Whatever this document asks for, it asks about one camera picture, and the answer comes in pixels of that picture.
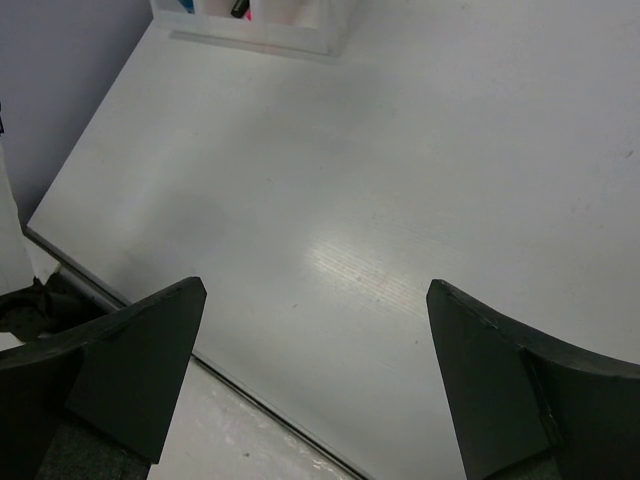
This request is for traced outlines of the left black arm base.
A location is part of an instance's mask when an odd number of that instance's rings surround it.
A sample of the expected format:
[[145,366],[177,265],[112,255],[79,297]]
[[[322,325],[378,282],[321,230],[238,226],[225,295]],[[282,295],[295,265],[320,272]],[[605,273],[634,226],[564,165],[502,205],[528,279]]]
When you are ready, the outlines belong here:
[[124,304],[67,272],[1,295],[1,349],[16,348],[95,320]]

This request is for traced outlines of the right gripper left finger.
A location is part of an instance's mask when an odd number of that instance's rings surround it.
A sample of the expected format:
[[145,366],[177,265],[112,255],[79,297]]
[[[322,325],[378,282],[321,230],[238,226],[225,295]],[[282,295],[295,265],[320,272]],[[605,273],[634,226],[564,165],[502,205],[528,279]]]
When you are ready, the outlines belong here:
[[207,292],[189,277],[1,354],[5,479],[144,479],[160,460]]

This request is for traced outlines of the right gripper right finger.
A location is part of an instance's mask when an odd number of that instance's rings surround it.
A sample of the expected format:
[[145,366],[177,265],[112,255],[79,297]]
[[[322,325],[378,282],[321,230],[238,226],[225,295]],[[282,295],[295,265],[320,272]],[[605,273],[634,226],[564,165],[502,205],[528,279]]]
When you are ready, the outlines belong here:
[[469,479],[636,479],[639,367],[503,315],[444,280],[430,328]]

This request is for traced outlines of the pink black highlighter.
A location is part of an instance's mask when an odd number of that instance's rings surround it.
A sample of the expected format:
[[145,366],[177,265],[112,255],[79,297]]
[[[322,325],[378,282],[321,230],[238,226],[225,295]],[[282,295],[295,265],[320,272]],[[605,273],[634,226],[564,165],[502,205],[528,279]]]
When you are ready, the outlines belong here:
[[236,0],[231,8],[230,15],[235,19],[252,20],[250,0]]

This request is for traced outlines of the blue black highlighter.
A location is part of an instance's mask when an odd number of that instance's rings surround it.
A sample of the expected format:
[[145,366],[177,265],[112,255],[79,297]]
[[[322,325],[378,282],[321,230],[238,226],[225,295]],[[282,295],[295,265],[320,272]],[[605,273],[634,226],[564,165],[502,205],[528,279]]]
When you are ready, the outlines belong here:
[[189,14],[195,13],[195,6],[193,0],[178,0],[181,7]]

